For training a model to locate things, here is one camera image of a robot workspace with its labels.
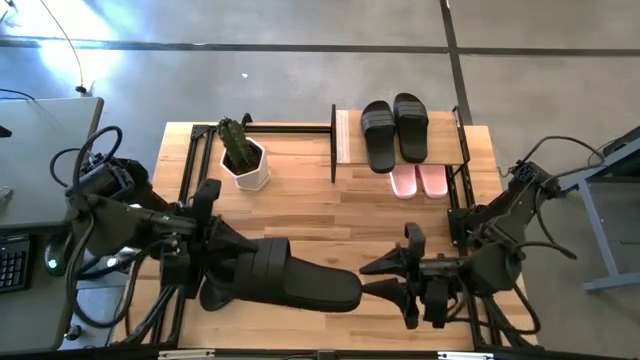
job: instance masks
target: concrete floor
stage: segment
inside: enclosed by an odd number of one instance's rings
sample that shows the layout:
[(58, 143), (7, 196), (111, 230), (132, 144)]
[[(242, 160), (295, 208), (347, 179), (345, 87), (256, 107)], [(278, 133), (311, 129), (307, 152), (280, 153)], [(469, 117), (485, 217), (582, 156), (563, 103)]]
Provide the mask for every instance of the concrete floor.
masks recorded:
[[(0, 35), (59, 37), (39, 2), (14, 0)], [(637, 49), (634, 0), (449, 0), (459, 46)], [(162, 43), (446, 46), (438, 0), (152, 1), (49, 0), (72, 38)], [(216, 51), (79, 51), (85, 83), (106, 101), (101, 125), (125, 131), (124, 156), (153, 170), (164, 124), (251, 112), (258, 120), (328, 121), (332, 103), (362, 108), (400, 91), (430, 109), (457, 103), (449, 55)], [(637, 126), (640, 57), (461, 56), (474, 124), (488, 125), (500, 166), (542, 136), (602, 144)], [(77, 68), (66, 43), (1, 48), (0, 87), (38, 98), (72, 97)], [(535, 157), (550, 172), (586, 161), (548, 143)], [(640, 287), (586, 295), (604, 265), (579, 198), (549, 202), (544, 217), (568, 261), (532, 250), (529, 297), (542, 345), (553, 350), (638, 356)], [(537, 223), (528, 230), (542, 240)]]

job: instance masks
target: white hexagonal pot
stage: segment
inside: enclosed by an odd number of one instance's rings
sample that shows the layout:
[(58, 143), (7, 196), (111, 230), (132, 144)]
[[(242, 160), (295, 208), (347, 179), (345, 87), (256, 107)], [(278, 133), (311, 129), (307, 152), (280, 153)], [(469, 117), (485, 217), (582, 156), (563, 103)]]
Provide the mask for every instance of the white hexagonal pot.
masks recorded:
[(247, 141), (251, 143), (253, 146), (260, 149), (260, 165), (257, 169), (248, 172), (242, 175), (236, 175), (233, 171), (229, 170), (229, 168), (224, 164), (224, 159), (227, 157), (227, 149), (222, 153), (222, 157), (220, 158), (220, 166), (225, 169), (233, 180), (236, 182), (236, 186), (242, 190), (251, 190), (258, 191), (262, 189), (268, 182), (271, 177), (271, 173), (269, 172), (269, 164), (267, 163), (267, 152), (264, 150), (260, 144), (255, 142), (252, 138), (247, 138)]

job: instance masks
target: wooden tabletop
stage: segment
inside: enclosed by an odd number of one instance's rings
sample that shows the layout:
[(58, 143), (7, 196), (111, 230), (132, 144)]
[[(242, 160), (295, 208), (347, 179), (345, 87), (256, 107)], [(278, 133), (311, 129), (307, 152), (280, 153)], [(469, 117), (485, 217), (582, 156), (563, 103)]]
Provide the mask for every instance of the wooden tabletop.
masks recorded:
[[(189, 134), (193, 123), (168, 123), (153, 179), (154, 190), (168, 201), (178, 198)], [(489, 130), (465, 128), (476, 202), (488, 203), (502, 191), (496, 172)], [(326, 134), (251, 134), (267, 150), (270, 183), (260, 192), (237, 189), (219, 165), (222, 143), (214, 140), (208, 177), (222, 181), (214, 213), (248, 238), (287, 236), (292, 254), (320, 265), (357, 271), (390, 250), (406, 243), (403, 226), (418, 223), (427, 237), (426, 257), (438, 253), (456, 256), (450, 245), (446, 211), (448, 198), (433, 200), (422, 191), (410, 200), (398, 200), (388, 175), (363, 165), (338, 166), (330, 182), (330, 149)], [(196, 159), (201, 159), (202, 147)], [(196, 161), (194, 169), (199, 169)], [(197, 174), (191, 184), (195, 190)], [(363, 282), (380, 276), (360, 276)], [(159, 291), (158, 264), (145, 262), (131, 307), (137, 324)], [(498, 303), (516, 327), (531, 322), (514, 293), (500, 293)], [(172, 306), (167, 314), (171, 319)], [(124, 337), (118, 326), (114, 339)], [(422, 322), (406, 330), (399, 310), (385, 300), (363, 295), (361, 305), (346, 314), (325, 314), (282, 306), (233, 301), (217, 312), (205, 312), (198, 300), (188, 300), (180, 347), (253, 349), (360, 349), (360, 350), (468, 350), (469, 326), (447, 324), (433, 329)]]
[[(338, 164), (366, 165), (367, 151), (362, 135), (362, 111), (338, 110), (336, 112), (336, 142)], [(427, 127), (427, 153), (423, 164), (461, 165), (463, 163), (460, 139), (454, 113), (429, 111)], [(406, 164), (400, 153), (398, 137), (395, 137), (396, 164)]]

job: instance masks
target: gray desk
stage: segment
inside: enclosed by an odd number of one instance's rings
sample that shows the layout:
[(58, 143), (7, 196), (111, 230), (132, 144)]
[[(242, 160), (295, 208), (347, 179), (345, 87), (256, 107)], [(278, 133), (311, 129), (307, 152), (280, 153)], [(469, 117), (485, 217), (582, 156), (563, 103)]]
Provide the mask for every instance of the gray desk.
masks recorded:
[[(14, 189), (0, 210), (0, 232), (63, 219), (63, 189), (51, 180), (49, 161), (55, 152), (85, 142), (97, 128), (102, 105), (100, 98), (0, 102), (0, 125), (13, 132), (0, 138), (0, 186)], [(70, 155), (56, 167), (63, 181), (75, 161)], [(0, 353), (57, 349), (69, 325), (63, 278), (49, 276), (44, 267), (46, 240), (46, 231), (37, 237), (31, 289), (0, 294)]]

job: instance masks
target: black slide sandal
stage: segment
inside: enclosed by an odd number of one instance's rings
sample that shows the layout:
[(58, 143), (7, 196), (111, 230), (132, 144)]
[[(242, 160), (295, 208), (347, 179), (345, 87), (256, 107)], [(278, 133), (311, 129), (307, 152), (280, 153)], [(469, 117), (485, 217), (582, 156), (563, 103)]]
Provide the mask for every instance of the black slide sandal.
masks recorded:
[(361, 123), (369, 167), (378, 174), (391, 172), (396, 165), (393, 142), (396, 126), (391, 107), (385, 101), (372, 102), (362, 111)]
[(393, 101), (393, 113), (400, 153), (410, 163), (421, 163), (427, 158), (427, 126), (429, 118), (424, 104), (415, 96), (400, 93)]
[[(292, 257), (286, 238), (252, 241), (258, 243), (258, 252), (240, 255), (227, 265), (235, 270), (233, 298), (323, 312), (348, 312), (360, 304), (362, 284), (354, 273)], [(205, 296), (213, 292), (205, 286), (213, 285), (209, 280), (203, 284), (203, 308), (219, 308), (207, 304)]]

